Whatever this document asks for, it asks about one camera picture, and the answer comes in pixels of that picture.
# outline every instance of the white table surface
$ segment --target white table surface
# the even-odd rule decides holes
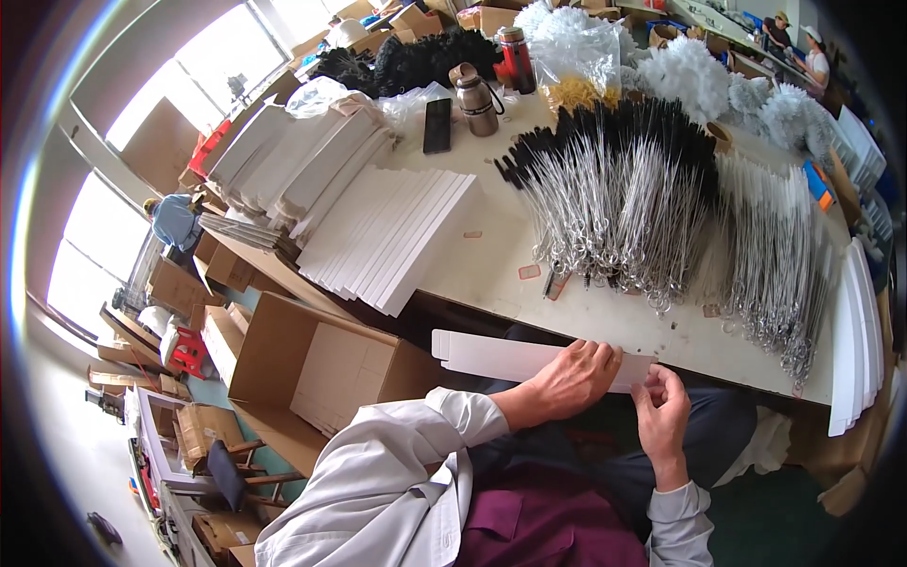
[[[482,183],[483,202],[473,209],[463,226],[464,233],[480,230],[482,236],[452,241],[419,289],[527,325],[571,337],[608,341],[626,352],[652,355],[702,374],[792,395],[793,381],[777,357],[766,355],[740,337],[738,331],[734,335],[724,333],[720,319],[704,318],[702,307],[692,298],[658,320],[644,297],[619,295],[610,288],[586,290],[578,277],[567,282],[557,301],[545,299],[541,292],[547,266],[541,266],[540,277],[520,280],[518,269],[534,263],[532,226],[522,198],[485,160],[504,155],[515,134],[536,125],[553,125],[553,117],[536,95],[521,97],[519,105],[508,108],[506,116],[512,120],[501,122],[501,129],[493,136],[477,138],[465,124],[457,123],[453,126],[451,152],[425,156],[421,144],[410,144],[415,148],[394,152],[385,165],[414,171],[436,168],[475,173]],[[750,159],[773,169],[803,163],[801,158],[746,132],[728,129],[737,150]],[[845,246],[850,238],[837,204],[827,219],[835,242]],[[831,311],[824,318],[815,362],[803,392],[804,399],[826,405],[831,404],[832,390],[830,320]]]

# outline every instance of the person's right hand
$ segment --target person's right hand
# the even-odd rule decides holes
[[[655,469],[656,489],[676,490],[689,482],[683,434],[689,419],[689,397],[679,376],[653,364],[646,385],[631,387],[639,422],[639,442]]]

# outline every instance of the brown thermos lid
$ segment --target brown thermos lid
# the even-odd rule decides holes
[[[502,27],[498,30],[498,36],[503,42],[521,42],[523,40],[521,27]]]

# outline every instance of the dark pants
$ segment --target dark pants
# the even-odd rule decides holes
[[[557,346],[570,343],[563,337],[522,325],[514,325],[504,337]],[[691,387],[683,376],[681,379],[692,403],[683,442],[687,470],[693,482],[710,489],[740,456],[756,430],[755,397],[738,389]],[[514,386],[514,382],[483,378],[477,390],[493,394]],[[594,464],[583,463],[566,436],[563,423],[549,422],[473,447],[469,450],[469,456],[476,476],[524,462],[588,474],[601,481],[605,490],[612,494],[612,503],[640,540],[645,541],[649,537],[652,525],[646,512],[655,489],[655,472],[642,451]]]

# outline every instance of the paper label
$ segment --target paper label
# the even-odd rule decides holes
[[[520,279],[538,278],[541,275],[541,268],[539,268],[538,264],[532,264],[531,266],[523,266],[517,270],[517,273],[520,274]]]

